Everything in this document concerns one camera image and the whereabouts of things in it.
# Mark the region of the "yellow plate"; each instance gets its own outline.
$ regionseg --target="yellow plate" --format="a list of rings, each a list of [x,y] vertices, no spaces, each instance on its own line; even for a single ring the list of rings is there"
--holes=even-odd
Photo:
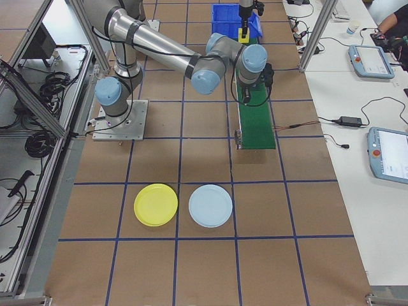
[[[178,204],[172,188],[164,184],[152,184],[138,193],[133,209],[136,218],[144,225],[160,226],[173,218]]]

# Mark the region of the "metal bracket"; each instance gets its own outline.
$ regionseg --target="metal bracket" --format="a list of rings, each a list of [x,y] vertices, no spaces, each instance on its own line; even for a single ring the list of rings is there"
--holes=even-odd
[[[234,133],[234,137],[235,137],[235,145],[237,146],[237,150],[242,149],[242,132],[239,129],[235,130]]]
[[[95,130],[107,129],[105,131],[93,132],[93,140],[95,141],[122,141],[122,140],[143,140],[143,134],[145,132],[146,115],[147,115],[147,100],[133,100],[133,106],[131,100],[128,100],[129,109],[131,113],[122,124],[117,127],[114,126],[114,122],[107,120],[97,121]],[[99,117],[105,116],[104,110],[101,108],[99,111]]]

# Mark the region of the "blue bin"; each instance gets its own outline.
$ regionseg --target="blue bin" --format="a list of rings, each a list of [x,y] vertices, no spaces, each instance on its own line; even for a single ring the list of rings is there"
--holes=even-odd
[[[249,37],[262,37],[261,22],[257,14],[249,17]],[[229,38],[238,38],[238,29],[241,27],[239,17],[239,4],[213,4],[212,5],[212,33],[220,33]]]

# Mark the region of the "white table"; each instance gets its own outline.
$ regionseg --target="white table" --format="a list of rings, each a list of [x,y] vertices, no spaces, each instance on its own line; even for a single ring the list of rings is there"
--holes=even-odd
[[[311,2],[315,6],[314,14],[301,19],[308,26],[314,24],[321,10],[320,0]],[[375,27],[361,1],[343,0],[343,4],[362,27]],[[307,15],[311,11],[310,6],[285,4],[285,7],[287,14],[294,16]],[[348,45],[360,44],[358,33],[352,37],[344,34],[346,27],[347,22],[331,20],[323,37],[334,37]],[[372,45],[371,32],[363,33],[365,45]],[[384,96],[399,99],[408,107],[408,98],[403,91],[408,88],[408,74],[401,68],[394,68],[395,78],[392,80],[362,79],[354,73],[347,47],[332,40],[322,42],[325,53],[314,55],[305,73],[320,117],[361,117],[365,123],[360,108],[371,99]],[[371,120],[370,127],[406,131],[408,126],[399,118],[401,110],[402,105],[390,99],[373,102],[365,108]],[[408,109],[403,117],[408,120]],[[323,123],[322,129],[333,135],[338,143],[350,144],[350,149],[341,149],[328,139],[327,146],[370,285],[408,285],[408,185],[373,176],[367,156],[368,128],[353,129]]]

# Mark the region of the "white plate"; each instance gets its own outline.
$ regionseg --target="white plate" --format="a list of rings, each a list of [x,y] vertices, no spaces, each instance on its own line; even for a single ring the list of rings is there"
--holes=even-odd
[[[189,211],[193,220],[199,225],[216,228],[230,218],[231,196],[217,185],[201,186],[190,197]]]

